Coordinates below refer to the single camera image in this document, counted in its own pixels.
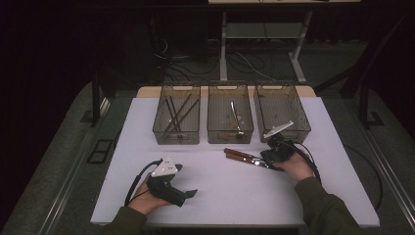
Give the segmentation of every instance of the plastic storage bin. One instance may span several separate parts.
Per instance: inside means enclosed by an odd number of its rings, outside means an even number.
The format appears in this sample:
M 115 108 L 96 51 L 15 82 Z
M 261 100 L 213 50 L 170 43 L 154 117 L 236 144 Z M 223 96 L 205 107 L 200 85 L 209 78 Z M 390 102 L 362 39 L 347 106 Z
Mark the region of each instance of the plastic storage bin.
M 254 124 L 245 81 L 212 81 L 208 87 L 207 139 L 210 144 L 249 144 Z
M 164 83 L 153 125 L 158 144 L 199 144 L 200 100 L 199 82 Z
M 257 81 L 254 102 L 261 142 L 274 126 L 294 123 L 280 133 L 287 139 L 302 143 L 311 131 L 299 94 L 290 81 Z

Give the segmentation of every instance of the tabletop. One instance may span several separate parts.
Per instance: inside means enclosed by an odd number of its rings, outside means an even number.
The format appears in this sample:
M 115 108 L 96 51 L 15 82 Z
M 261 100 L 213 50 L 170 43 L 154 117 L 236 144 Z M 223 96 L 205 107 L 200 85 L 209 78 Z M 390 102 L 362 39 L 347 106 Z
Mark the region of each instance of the tabletop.
M 303 226 L 295 182 L 286 173 L 225 158 L 224 148 L 258 155 L 268 149 L 258 137 L 254 101 L 254 133 L 250 144 L 209 144 L 206 130 L 208 99 L 202 92 L 200 144 L 158 145 L 152 132 L 159 98 L 157 87 L 140 89 L 131 103 L 124 128 L 102 187 L 91 222 L 106 224 L 123 205 L 136 174 L 148 163 L 172 157 L 183 168 L 171 181 L 181 190 L 198 189 L 182 208 L 153 212 L 148 226 L 298 227 Z M 299 94 L 311 125 L 303 144 L 312 153 L 324 188 L 342 198 L 357 223 L 379 226 L 379 218 L 355 173 L 322 100 L 306 88 Z

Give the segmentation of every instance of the sleeve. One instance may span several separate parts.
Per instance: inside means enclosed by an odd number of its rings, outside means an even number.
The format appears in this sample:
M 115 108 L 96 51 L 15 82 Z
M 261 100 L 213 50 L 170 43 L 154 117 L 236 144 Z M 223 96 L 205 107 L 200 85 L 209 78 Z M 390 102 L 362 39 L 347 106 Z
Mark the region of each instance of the sleeve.
M 147 217 L 131 208 L 122 207 L 113 222 L 105 225 L 97 235 L 140 235 Z
M 335 195 L 328 194 L 316 178 L 300 181 L 296 191 L 310 235 L 364 234 L 345 203 Z

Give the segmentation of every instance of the person's right hand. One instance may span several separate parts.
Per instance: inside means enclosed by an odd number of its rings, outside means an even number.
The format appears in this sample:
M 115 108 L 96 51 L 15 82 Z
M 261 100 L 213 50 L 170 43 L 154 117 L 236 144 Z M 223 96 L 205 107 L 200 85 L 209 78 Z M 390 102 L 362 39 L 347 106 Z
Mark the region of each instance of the person's right hand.
M 288 160 L 275 163 L 275 167 L 283 168 L 296 182 L 314 176 L 312 169 L 298 153 L 294 153 Z

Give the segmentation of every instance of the dark background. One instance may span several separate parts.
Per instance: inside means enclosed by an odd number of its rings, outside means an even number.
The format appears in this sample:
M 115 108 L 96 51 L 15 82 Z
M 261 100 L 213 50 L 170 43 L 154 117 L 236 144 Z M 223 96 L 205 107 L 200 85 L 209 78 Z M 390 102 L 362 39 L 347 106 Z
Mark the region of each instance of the dark background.
M 409 11 L 408 2 L 363 1 L 377 5 L 318 10 L 313 15 L 307 40 L 314 43 L 362 40 L 368 41 L 370 48 L 377 48 L 379 38 Z M 102 71 L 111 77 L 101 81 L 108 96 L 114 95 L 117 88 L 136 89 L 142 84 L 156 84 L 160 78 L 156 69 L 158 61 L 152 52 L 155 41 L 149 37 L 152 35 L 148 28 L 151 15 L 84 17 L 75 4 L 71 0 L 0 2 L 1 228 L 71 102 L 91 81 L 93 71 Z M 205 51 L 201 42 L 206 38 L 218 38 L 221 15 L 217 12 L 183 14 L 158 14 L 157 33 L 175 41 L 178 48 L 183 47 L 179 42 L 188 45 L 191 53 L 203 58 Z M 383 49 L 368 77 L 373 80 L 373 88 L 415 138 L 414 16 L 412 10 Z M 186 21 L 189 18 L 194 20 L 189 23 Z M 278 21 L 278 15 L 267 20 Z M 180 29 L 190 29 L 194 33 L 177 33 Z M 358 62 L 363 67 L 370 58 L 368 54 Z M 360 74 L 361 70 L 354 74 L 357 80 L 362 78 Z

